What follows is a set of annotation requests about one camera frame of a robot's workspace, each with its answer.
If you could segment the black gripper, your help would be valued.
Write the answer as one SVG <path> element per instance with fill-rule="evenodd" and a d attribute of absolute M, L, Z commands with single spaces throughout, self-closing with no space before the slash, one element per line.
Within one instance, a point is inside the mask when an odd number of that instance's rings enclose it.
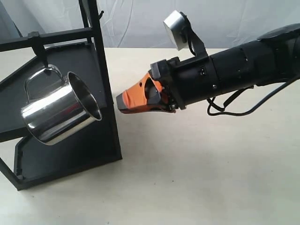
<path fill-rule="evenodd" d="M 219 95 L 219 78 L 211 57 L 178 57 L 150 65 L 151 72 L 116 97 L 117 108 L 123 114 L 146 112 L 175 113 L 163 93 L 169 91 L 181 109 L 187 105 Z"/>

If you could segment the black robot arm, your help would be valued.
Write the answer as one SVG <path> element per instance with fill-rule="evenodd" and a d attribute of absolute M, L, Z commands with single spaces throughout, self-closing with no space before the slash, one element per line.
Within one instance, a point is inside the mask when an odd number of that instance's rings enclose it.
<path fill-rule="evenodd" d="M 205 100 L 214 109 L 209 115 L 229 115 L 227 106 L 244 91 L 273 83 L 279 83 L 281 91 L 299 78 L 300 26 L 296 23 L 212 55 L 155 62 L 116 102 L 125 114 L 174 113 Z"/>

